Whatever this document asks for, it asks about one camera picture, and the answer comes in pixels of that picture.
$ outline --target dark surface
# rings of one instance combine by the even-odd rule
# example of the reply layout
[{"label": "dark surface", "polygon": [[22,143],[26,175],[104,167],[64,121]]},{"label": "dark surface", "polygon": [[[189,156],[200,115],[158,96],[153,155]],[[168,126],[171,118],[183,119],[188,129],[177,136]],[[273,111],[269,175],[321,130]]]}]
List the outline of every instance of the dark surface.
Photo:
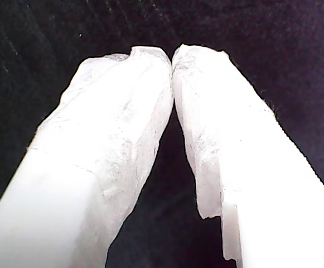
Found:
[{"label": "dark surface", "polygon": [[[0,1],[0,196],[84,59],[181,42],[226,50],[324,182],[324,1],[20,0]],[[173,110],[107,268],[235,267],[194,190]]]}]

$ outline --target black fabric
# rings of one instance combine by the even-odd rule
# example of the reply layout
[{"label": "black fabric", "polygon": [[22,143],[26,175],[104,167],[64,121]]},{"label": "black fabric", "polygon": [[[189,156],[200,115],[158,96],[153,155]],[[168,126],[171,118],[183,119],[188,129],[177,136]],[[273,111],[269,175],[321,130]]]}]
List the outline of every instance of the black fabric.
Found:
[{"label": "black fabric", "polygon": [[[182,42],[226,50],[324,183],[324,1],[19,0],[0,1],[0,197],[84,59]],[[197,213],[175,109],[111,267],[235,267]]]}]

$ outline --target black background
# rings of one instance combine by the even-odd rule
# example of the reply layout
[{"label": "black background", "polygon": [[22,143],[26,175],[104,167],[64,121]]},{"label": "black background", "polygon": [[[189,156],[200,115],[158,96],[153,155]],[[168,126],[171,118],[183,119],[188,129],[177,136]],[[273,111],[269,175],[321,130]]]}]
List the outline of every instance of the black background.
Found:
[{"label": "black background", "polygon": [[[226,50],[324,183],[324,1],[20,0],[0,1],[0,196],[84,59],[182,42]],[[174,108],[109,267],[235,267],[220,218],[198,215]]]}]

